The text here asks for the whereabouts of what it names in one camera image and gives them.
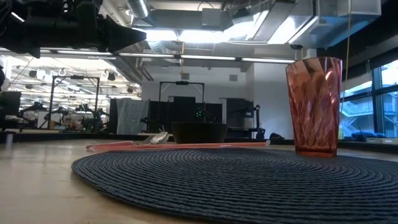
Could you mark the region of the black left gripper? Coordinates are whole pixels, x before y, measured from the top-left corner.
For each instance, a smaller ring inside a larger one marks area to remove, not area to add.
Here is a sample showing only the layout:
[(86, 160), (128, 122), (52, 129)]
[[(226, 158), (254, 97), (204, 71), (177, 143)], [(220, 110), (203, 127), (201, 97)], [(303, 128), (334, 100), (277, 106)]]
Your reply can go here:
[[(27, 4), (26, 32), (43, 47), (90, 48), (102, 45), (99, 14), (103, 0), (35, 0)], [(104, 45), (116, 52), (146, 40), (146, 33), (104, 21)]]

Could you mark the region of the fork with red handle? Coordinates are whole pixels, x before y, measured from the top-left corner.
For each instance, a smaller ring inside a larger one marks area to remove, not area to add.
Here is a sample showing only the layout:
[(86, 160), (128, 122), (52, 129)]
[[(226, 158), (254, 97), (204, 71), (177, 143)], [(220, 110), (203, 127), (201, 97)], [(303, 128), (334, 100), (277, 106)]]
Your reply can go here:
[(91, 144), (91, 145), (87, 145), (86, 149), (91, 149), (92, 147), (131, 146), (131, 145), (134, 145), (134, 141), (118, 141), (118, 142), (111, 142), (111, 143)]

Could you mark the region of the black bowl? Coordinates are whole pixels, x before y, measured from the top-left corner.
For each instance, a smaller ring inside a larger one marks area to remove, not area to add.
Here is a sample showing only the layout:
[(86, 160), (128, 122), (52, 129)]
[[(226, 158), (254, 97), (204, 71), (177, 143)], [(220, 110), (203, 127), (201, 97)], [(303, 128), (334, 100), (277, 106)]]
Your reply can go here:
[(222, 143), (228, 126), (223, 123), (176, 122), (171, 124), (177, 144)]

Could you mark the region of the pink drinking straw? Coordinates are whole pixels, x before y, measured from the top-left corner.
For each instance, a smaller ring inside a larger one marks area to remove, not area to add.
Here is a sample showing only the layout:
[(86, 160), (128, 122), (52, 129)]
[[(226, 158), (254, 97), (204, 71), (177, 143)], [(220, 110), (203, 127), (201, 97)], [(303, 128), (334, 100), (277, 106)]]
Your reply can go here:
[(158, 149), (219, 149), (227, 147), (264, 147), (271, 143), (265, 142), (231, 142), (231, 143), (201, 143), (201, 144), (134, 144), (131, 146), (105, 146), (92, 147), (86, 149), (89, 152), (108, 152), (108, 151), (146, 151)]

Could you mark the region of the dark round woven placemat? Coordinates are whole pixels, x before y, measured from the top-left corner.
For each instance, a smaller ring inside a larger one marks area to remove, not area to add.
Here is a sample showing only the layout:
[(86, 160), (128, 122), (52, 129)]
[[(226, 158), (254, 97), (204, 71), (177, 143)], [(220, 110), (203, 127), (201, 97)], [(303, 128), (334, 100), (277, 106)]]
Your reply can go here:
[(245, 148), (113, 151), (72, 171), (155, 212), (234, 224), (398, 224), (398, 162)]

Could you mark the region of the red faceted plastic tumbler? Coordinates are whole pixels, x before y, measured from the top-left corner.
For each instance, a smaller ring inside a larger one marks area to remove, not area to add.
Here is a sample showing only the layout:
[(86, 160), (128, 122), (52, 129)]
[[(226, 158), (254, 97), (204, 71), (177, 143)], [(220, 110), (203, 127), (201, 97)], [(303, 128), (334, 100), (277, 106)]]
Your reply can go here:
[(334, 157), (340, 122), (342, 60), (314, 57), (286, 66), (295, 152)]

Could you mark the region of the grey panel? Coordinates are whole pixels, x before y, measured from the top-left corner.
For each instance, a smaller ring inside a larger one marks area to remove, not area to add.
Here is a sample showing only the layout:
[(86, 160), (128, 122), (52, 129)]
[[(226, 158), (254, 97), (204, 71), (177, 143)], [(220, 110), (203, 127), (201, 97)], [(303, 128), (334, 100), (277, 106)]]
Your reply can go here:
[(113, 98), (109, 108), (109, 132), (135, 135), (147, 129), (141, 119), (148, 115), (149, 102), (130, 98)]

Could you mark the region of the black cabinet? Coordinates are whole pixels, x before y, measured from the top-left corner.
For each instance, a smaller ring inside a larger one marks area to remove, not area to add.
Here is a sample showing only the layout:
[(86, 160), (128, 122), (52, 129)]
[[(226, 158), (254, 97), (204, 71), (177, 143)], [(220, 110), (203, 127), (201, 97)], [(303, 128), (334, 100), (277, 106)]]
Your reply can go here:
[(226, 124), (229, 128), (253, 127), (254, 104), (241, 98), (226, 99)]
[(141, 121), (148, 133), (171, 132), (175, 122), (222, 123), (221, 103), (196, 103), (193, 97), (178, 96), (174, 101), (150, 101), (148, 114)]

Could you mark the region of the black frame rig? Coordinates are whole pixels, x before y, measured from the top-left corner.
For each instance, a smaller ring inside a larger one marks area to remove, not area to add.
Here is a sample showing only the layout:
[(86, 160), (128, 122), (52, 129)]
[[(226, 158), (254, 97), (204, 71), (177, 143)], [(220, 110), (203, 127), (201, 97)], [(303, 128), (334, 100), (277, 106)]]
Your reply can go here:
[(68, 76), (60, 76), (56, 75), (52, 77), (52, 85), (51, 85), (51, 92), (50, 92), (50, 104), (49, 104), (49, 115), (48, 115), (48, 121), (47, 121), (47, 129), (50, 129), (51, 125), (51, 118), (52, 118), (52, 107), (53, 107), (53, 97), (54, 97), (54, 91), (55, 91), (55, 86), (58, 85), (55, 84), (56, 79), (60, 78), (61, 81), (68, 78), (71, 80), (84, 80), (84, 79), (89, 79), (89, 80), (96, 80), (96, 84), (94, 85), (96, 88), (96, 95), (95, 95), (95, 111), (98, 109), (98, 97), (99, 97), (99, 89), (100, 89), (100, 78), (99, 77), (85, 77), (84, 75), (68, 75)]
[(188, 81), (176, 81), (176, 82), (159, 82), (159, 94), (158, 101), (161, 101), (162, 85), (163, 84), (175, 84), (175, 85), (201, 85), (202, 86), (202, 103), (205, 102), (205, 84), (200, 82), (188, 82)]

